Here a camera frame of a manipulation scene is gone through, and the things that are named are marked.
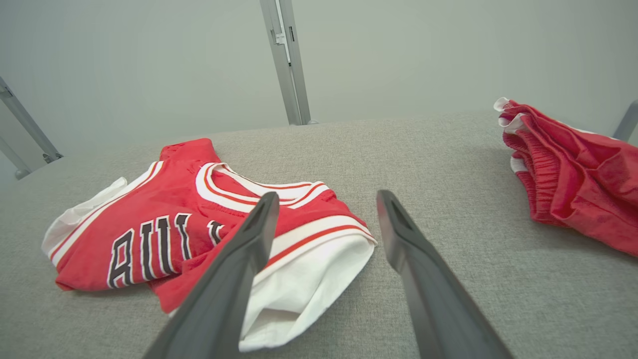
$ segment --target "jersey armhole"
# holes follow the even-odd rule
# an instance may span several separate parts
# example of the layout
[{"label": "jersey armhole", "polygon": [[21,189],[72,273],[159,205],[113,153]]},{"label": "jersey armhole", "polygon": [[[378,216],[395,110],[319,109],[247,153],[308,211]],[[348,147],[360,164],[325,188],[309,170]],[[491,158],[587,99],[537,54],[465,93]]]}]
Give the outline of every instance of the jersey armhole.
[{"label": "jersey armhole", "polygon": [[146,172],[128,184],[125,178],[120,177],[90,200],[66,210],[47,229],[42,241],[42,251],[57,266],[61,256],[100,213],[126,194],[148,183],[159,173],[162,164],[163,162],[153,162]]}]

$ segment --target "metal frame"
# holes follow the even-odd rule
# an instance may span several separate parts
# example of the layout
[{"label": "metal frame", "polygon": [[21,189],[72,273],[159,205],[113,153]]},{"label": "metal frame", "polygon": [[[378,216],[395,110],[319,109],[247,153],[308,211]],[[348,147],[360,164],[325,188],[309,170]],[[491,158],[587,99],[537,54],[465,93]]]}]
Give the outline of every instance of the metal frame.
[{"label": "metal frame", "polygon": [[638,125],[638,100],[632,102],[625,113],[625,117],[620,121],[616,132],[614,132],[614,138],[621,141],[629,141],[632,133],[634,132],[636,125]]},{"label": "metal frame", "polygon": [[20,101],[18,101],[18,98],[13,94],[2,77],[0,77],[0,98],[7,106],[9,111],[11,111],[16,119],[18,119],[18,122],[20,122],[24,129],[27,130],[29,135],[36,141],[42,151],[44,151],[44,154],[49,157],[50,160],[47,160],[47,162],[55,161],[58,158],[62,157],[62,155],[60,155],[57,151],[56,147],[53,146],[48,137],[44,134],[44,132],[42,132],[38,124],[33,121],[31,115],[27,112],[24,106],[22,106]]},{"label": "metal frame", "polygon": [[304,80],[304,69],[301,65],[301,52],[299,50],[299,33],[295,25],[295,17],[292,11],[292,0],[279,0],[281,8],[281,18],[286,31],[286,41],[290,53],[290,68],[292,69],[292,80],[295,84],[295,94],[297,95],[297,105],[301,116],[302,125],[307,125],[310,121],[310,106],[308,105],[308,94],[306,93],[306,81]]},{"label": "metal frame", "polygon": [[[277,0],[260,0],[260,3],[281,95],[288,115],[288,123],[307,125],[311,121],[310,109],[292,2],[291,0],[279,0],[278,2]],[[283,24],[279,21],[279,16],[281,16]],[[288,53],[286,53],[285,46],[281,46],[284,44],[288,46]]]},{"label": "metal frame", "polygon": [[18,171],[26,171],[26,173],[31,173],[32,169],[18,156],[18,154],[9,146],[6,141],[0,137],[0,151],[4,153],[4,155],[9,158],[9,161],[13,163],[13,165],[18,169]]}]

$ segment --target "gray wall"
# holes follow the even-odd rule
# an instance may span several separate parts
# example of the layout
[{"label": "gray wall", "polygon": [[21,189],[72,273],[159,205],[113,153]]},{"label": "gray wall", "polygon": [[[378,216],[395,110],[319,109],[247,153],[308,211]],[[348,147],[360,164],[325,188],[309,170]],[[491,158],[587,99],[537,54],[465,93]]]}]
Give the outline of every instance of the gray wall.
[{"label": "gray wall", "polygon": [[0,192],[2,192],[9,183],[16,182],[15,171],[17,168],[9,161],[4,153],[0,151]]},{"label": "gray wall", "polygon": [[636,0],[293,5],[319,122],[491,109],[506,96],[611,135],[638,99]]},{"label": "gray wall", "polygon": [[634,130],[634,132],[632,132],[632,136],[629,137],[629,143],[638,147],[638,129]]},{"label": "gray wall", "polygon": [[256,0],[0,0],[0,75],[64,155],[288,124]]},{"label": "gray wall", "polygon": [[29,170],[35,171],[47,164],[38,143],[2,101],[0,101],[0,137]]}]

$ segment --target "gray table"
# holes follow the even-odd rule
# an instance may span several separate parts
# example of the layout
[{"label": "gray table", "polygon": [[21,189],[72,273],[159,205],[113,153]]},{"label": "gray table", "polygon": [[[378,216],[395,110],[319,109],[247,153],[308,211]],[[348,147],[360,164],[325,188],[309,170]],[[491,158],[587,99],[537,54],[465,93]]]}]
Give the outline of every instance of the gray table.
[{"label": "gray table", "polygon": [[[254,180],[326,182],[377,238],[375,194],[391,189],[516,357],[638,357],[638,260],[533,223],[496,118],[475,112],[210,138],[222,160]],[[183,140],[68,156],[0,194],[0,357],[143,355],[168,319],[148,287],[63,292],[40,242],[66,208],[119,176],[132,180],[163,145]],[[418,357],[401,280],[383,249],[306,333],[243,357]]]}]

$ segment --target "bulls jersey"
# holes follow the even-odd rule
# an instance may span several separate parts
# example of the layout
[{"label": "bulls jersey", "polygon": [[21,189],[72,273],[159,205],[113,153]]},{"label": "bulls jersey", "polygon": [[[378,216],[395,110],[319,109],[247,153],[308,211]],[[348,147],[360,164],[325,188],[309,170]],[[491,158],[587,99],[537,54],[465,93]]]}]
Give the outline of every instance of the bulls jersey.
[{"label": "bulls jersey", "polygon": [[270,191],[279,195],[279,218],[270,260],[253,281],[240,349],[279,346],[345,290],[376,244],[322,182],[257,183],[223,163],[209,139],[175,144],[136,180],[120,178],[67,210],[42,249],[62,289],[148,282],[170,313]]}]

